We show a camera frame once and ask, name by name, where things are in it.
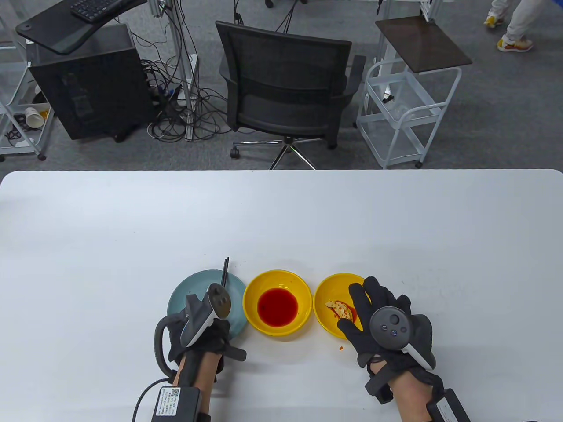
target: person's leg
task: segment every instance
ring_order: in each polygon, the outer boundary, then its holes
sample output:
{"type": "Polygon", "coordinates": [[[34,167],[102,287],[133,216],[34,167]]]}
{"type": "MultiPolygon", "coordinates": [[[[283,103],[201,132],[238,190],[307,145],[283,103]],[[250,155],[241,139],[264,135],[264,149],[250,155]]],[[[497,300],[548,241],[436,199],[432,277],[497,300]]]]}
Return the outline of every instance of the person's leg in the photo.
{"type": "Polygon", "coordinates": [[[505,17],[506,12],[514,0],[493,0],[489,13],[494,13],[497,17],[505,17]]]}
{"type": "Polygon", "coordinates": [[[493,0],[484,25],[488,28],[496,28],[498,25],[502,25],[512,2],[513,0],[493,0]]]}
{"type": "Polygon", "coordinates": [[[506,34],[498,42],[501,51],[528,51],[532,41],[525,38],[532,23],[539,17],[547,0],[522,0],[512,14],[506,34]]]}

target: red sauce stain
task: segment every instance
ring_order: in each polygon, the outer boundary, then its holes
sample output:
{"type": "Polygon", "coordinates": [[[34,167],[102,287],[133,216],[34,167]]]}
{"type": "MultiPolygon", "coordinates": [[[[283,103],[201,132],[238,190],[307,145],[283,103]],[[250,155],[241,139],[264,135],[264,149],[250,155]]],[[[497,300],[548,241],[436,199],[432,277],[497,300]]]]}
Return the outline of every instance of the red sauce stain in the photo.
{"type": "Polygon", "coordinates": [[[289,290],[270,289],[258,299],[258,315],[270,327],[288,325],[297,316],[297,299],[289,290]]]}
{"type": "MultiPolygon", "coordinates": [[[[352,322],[356,322],[356,320],[358,319],[358,312],[356,311],[356,308],[352,308],[350,305],[348,305],[346,302],[343,302],[341,300],[339,300],[339,302],[342,302],[344,305],[348,306],[350,311],[352,312],[352,322]]],[[[336,313],[336,311],[334,309],[330,309],[333,313],[334,313],[334,318],[336,319],[340,319],[340,317],[338,316],[338,314],[336,313]]]]}

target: chair wheel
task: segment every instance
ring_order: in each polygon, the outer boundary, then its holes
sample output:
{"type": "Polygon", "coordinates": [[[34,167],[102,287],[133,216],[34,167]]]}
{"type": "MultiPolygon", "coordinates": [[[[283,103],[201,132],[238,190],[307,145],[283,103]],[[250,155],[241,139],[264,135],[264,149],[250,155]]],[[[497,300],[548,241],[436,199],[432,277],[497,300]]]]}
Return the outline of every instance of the chair wheel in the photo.
{"type": "Polygon", "coordinates": [[[240,151],[236,146],[231,149],[231,158],[234,160],[238,160],[240,158],[240,151]]]}

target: teal plate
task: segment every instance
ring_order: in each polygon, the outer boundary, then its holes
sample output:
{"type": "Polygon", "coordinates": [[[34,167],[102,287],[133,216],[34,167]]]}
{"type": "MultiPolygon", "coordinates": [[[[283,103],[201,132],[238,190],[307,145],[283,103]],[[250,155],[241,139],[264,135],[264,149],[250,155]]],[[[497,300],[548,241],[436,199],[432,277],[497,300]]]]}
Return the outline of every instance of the teal plate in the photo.
{"type": "MultiPolygon", "coordinates": [[[[186,306],[186,296],[197,295],[199,300],[207,291],[211,283],[220,283],[223,272],[221,270],[205,270],[192,274],[181,282],[168,301],[168,314],[180,312],[186,306]]],[[[244,283],[229,273],[225,286],[231,296],[231,313],[228,321],[231,323],[230,338],[238,336],[247,324],[243,311],[243,295],[246,289],[244,283]]]]}

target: sneaker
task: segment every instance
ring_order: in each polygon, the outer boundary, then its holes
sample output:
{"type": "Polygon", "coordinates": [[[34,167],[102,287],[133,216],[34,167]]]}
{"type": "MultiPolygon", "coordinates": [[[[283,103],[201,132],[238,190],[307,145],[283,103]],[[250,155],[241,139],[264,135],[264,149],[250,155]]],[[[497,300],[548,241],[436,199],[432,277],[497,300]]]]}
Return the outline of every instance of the sneaker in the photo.
{"type": "Polygon", "coordinates": [[[497,49],[500,51],[515,51],[518,53],[524,53],[529,51],[534,46],[534,43],[522,37],[519,41],[506,40],[504,37],[497,43],[497,49]]]}
{"type": "Polygon", "coordinates": [[[494,29],[499,25],[502,25],[503,23],[504,23],[503,18],[496,17],[495,15],[489,15],[487,16],[487,19],[483,22],[483,25],[485,25],[487,28],[494,29]]]}

